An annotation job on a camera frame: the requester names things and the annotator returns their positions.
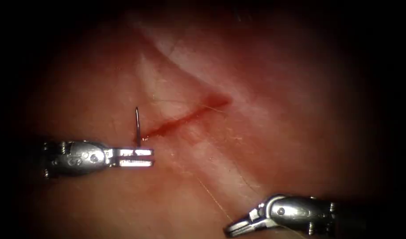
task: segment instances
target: red blood streak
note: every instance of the red blood streak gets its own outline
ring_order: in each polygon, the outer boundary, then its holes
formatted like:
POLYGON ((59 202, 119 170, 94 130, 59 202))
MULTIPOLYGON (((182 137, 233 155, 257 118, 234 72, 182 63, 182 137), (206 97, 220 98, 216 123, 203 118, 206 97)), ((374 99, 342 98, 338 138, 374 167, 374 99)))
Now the red blood streak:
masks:
POLYGON ((157 129, 150 131, 147 134, 147 137, 149 138, 156 135, 165 136, 168 132, 177 129, 179 126, 184 125, 192 120, 195 120, 203 113, 212 111, 213 109, 211 108, 218 109, 222 106, 230 104, 231 101, 232 101, 231 98, 227 96, 209 95, 202 101, 202 103, 197 107, 197 109, 194 112, 180 119, 165 122, 157 129))

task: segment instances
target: blood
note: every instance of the blood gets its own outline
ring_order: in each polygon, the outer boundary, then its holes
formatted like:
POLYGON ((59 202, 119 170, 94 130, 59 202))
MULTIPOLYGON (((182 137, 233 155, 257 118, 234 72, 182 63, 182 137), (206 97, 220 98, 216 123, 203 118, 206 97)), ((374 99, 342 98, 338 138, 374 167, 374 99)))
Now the blood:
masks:
POLYGON ((232 100, 230 97, 219 94, 217 95, 211 94, 206 98, 204 98, 201 104, 198 106, 198 108, 191 114, 182 117, 180 119, 165 122, 157 129, 150 131, 146 135, 146 137, 165 136, 170 131, 173 131, 177 129, 179 126, 187 124, 188 122, 197 119, 202 114, 212 111, 213 109, 220 109, 221 107, 224 107, 225 105, 228 105, 231 102, 232 100))

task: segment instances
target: skin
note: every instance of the skin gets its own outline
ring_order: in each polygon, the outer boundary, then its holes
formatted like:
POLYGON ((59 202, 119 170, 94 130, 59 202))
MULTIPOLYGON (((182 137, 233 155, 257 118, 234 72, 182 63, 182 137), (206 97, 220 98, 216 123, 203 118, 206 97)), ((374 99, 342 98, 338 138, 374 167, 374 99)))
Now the skin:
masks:
POLYGON ((33 233, 224 238, 273 193, 374 197, 374 118, 356 66, 292 14, 251 17, 127 12, 66 42, 22 102, 18 130, 135 146, 138 106, 156 163, 36 187, 24 196, 33 233))

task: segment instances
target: metal screw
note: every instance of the metal screw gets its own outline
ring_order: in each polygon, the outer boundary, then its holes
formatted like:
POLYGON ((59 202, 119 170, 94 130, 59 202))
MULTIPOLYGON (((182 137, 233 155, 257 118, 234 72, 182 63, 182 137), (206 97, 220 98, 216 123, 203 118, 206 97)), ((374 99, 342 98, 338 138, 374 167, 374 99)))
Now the metal screw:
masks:
POLYGON ((43 170, 43 176, 44 176, 45 178, 49 178, 49 171, 48 171, 48 169, 44 169, 44 170, 43 170))
POLYGON ((98 162, 98 157, 96 155, 91 155, 91 162, 98 162))
POLYGON ((278 211, 277 211, 277 214, 280 215, 280 216, 284 215, 284 213, 286 213, 284 208, 279 208, 278 211))
POLYGON ((336 210, 336 204, 330 203, 330 212, 334 212, 336 210))
POLYGON ((61 142, 61 154, 66 154, 66 143, 61 142))
POLYGON ((308 234, 309 235, 313 235, 315 233, 315 225, 313 224, 313 222, 309 223, 309 231, 308 234))

